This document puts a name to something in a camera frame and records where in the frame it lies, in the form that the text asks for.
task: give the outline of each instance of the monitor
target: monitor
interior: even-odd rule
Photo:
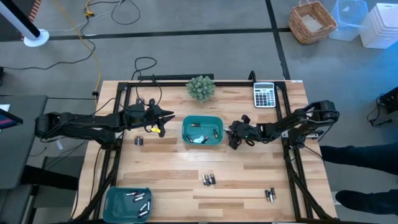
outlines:
[[[0,130],[10,128],[23,123],[24,121],[22,119],[8,113],[7,111],[0,109]]]

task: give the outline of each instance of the succulent plant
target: succulent plant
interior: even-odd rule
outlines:
[[[188,93],[192,98],[198,100],[200,103],[207,101],[214,95],[216,85],[209,77],[192,78],[187,84]]]

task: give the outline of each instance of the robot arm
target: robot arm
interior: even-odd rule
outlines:
[[[327,100],[297,109],[278,122],[259,123],[256,127],[249,125],[250,119],[243,115],[243,122],[234,121],[227,131],[229,146],[237,149],[242,139],[250,146],[253,146],[255,141],[269,143],[279,138],[284,131],[288,131],[290,145],[302,147],[307,135],[319,127],[333,125],[338,118],[339,112],[336,111],[334,103]]]
[[[103,149],[115,143],[115,133],[134,128],[157,125],[159,137],[164,137],[164,124],[174,118],[173,111],[162,110],[149,101],[148,109],[143,104],[130,105],[116,114],[96,116],[93,114],[48,113],[36,118],[35,135],[41,139],[66,136],[95,140]]]

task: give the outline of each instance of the teal bowl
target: teal bowl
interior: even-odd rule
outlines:
[[[133,202],[134,196],[127,196],[127,193],[139,192],[145,193],[144,199]],[[138,218],[139,209],[150,202],[149,213]],[[145,223],[152,212],[152,192],[149,188],[121,188],[111,187],[106,193],[105,206],[103,210],[103,219],[107,223]]]
[[[194,127],[192,124],[200,124],[200,127]],[[217,116],[187,116],[182,122],[182,139],[187,144],[201,145],[201,146],[215,146],[223,141],[224,124],[221,118]],[[216,130],[218,138],[216,138],[213,130]],[[193,142],[190,142],[187,135],[191,137]],[[209,137],[207,141],[202,144],[202,140]]]

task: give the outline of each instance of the calculator keypad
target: calculator keypad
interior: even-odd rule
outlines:
[[[274,107],[275,96],[273,90],[267,90],[255,93],[255,101],[257,107]]]

